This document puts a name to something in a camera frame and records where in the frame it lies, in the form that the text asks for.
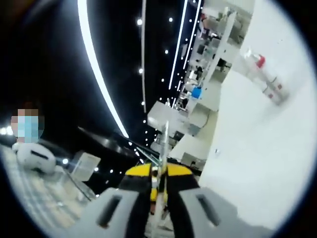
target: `ceiling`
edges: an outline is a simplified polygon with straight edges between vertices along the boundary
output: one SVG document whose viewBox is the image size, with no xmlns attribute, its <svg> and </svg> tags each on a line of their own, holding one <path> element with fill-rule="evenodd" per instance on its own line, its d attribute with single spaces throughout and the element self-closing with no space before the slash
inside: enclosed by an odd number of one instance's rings
<svg viewBox="0 0 317 238">
<path fill-rule="evenodd" d="M 191 37 L 194 22 L 189 19 L 195 19 L 197 9 L 194 1 L 187 5 L 180 45 Z M 184 74 L 178 55 L 169 90 L 184 0 L 147 1 L 144 69 L 147 113 L 141 105 L 142 78 L 138 73 L 141 27 L 136 22 L 141 17 L 142 0 L 87 2 L 96 57 L 114 107 L 129 139 L 149 146 L 157 131 L 143 120 L 160 97 L 166 102 L 167 98 L 177 96 L 175 86 Z M 42 138 L 71 153 L 81 149 L 102 153 L 102 145 L 78 127 L 108 139 L 115 138 L 121 147 L 129 147 L 96 82 L 83 41 L 77 0 L 37 1 L 2 36 L 1 43 L 2 126 L 10 124 L 14 110 L 31 101 L 39 105 L 45 116 Z"/>
</svg>

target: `face mask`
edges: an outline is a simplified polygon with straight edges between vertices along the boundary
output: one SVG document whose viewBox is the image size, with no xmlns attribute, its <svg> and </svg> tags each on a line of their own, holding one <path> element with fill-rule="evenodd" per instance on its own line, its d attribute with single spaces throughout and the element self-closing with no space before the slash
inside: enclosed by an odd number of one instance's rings
<svg viewBox="0 0 317 238">
<path fill-rule="evenodd" d="M 17 137 L 24 137 L 24 143 L 38 142 L 43 130 L 39 130 L 37 116 L 18 116 Z"/>
</svg>

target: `black ceiling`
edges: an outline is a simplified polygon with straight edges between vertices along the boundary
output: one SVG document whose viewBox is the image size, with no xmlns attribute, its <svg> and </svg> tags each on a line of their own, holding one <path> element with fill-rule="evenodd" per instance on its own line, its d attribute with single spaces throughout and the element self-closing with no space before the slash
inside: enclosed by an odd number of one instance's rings
<svg viewBox="0 0 317 238">
<path fill-rule="evenodd" d="M 78 126 L 103 136 L 121 135 L 93 74 L 78 17 L 77 0 L 52 0 L 47 8 L 34 5 L 8 34 L 1 58 L 1 123 L 23 102 L 41 105 L 43 137 L 64 147 L 78 147 Z M 141 17 L 142 0 L 89 0 L 88 17 L 99 66 L 109 94 L 132 141 L 146 145 L 156 133 L 143 123 Z M 168 90 L 183 11 L 183 0 L 147 1 L 145 86 L 147 112 L 159 99 L 177 96 L 174 79 Z M 181 43 L 190 38 L 196 8 L 188 4 Z M 183 74 L 178 59 L 176 72 Z"/>
</svg>

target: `blue face mask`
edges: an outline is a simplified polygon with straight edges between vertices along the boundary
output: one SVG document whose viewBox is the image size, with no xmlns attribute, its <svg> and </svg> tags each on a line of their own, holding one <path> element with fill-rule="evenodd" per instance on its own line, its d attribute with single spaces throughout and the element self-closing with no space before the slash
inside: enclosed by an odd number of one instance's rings
<svg viewBox="0 0 317 238">
<path fill-rule="evenodd" d="M 43 130 L 39 130 L 39 118 L 37 116 L 18 116 L 18 137 L 24 137 L 24 143 L 36 143 Z"/>
</svg>

